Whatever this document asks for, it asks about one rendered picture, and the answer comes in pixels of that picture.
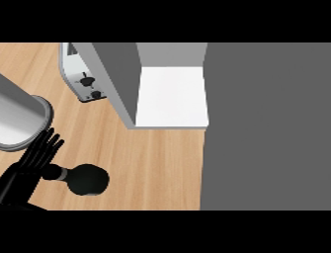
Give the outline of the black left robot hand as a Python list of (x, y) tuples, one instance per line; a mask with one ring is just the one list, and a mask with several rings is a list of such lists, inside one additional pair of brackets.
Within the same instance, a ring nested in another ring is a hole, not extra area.
[(30, 144), (18, 162), (0, 176), (0, 211), (43, 211), (30, 204), (43, 169), (50, 165), (64, 144), (55, 129), (43, 130)]

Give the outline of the black wine bottle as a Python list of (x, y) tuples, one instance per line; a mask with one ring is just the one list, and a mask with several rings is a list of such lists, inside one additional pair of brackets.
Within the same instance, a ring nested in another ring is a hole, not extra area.
[(108, 172), (93, 164), (80, 164), (67, 169), (50, 164), (42, 172), (45, 180), (65, 182), (70, 191), (79, 196), (98, 196), (110, 184)]

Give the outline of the grey cabinet with white inside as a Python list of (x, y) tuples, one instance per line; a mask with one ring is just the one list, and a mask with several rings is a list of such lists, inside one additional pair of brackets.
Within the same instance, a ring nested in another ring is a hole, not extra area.
[(204, 42), (79, 42), (74, 47), (126, 128), (207, 128)]

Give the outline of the dark grey cabinet door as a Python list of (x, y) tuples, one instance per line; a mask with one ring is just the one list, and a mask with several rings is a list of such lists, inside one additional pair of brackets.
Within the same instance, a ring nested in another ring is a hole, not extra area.
[(331, 210), (331, 43), (215, 43), (207, 210)]

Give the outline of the white toaster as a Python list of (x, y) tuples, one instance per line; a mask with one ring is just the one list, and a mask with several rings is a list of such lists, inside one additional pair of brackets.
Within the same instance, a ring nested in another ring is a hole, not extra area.
[(81, 103), (107, 98), (99, 80), (92, 75), (71, 42), (59, 44), (58, 68), (64, 83)]

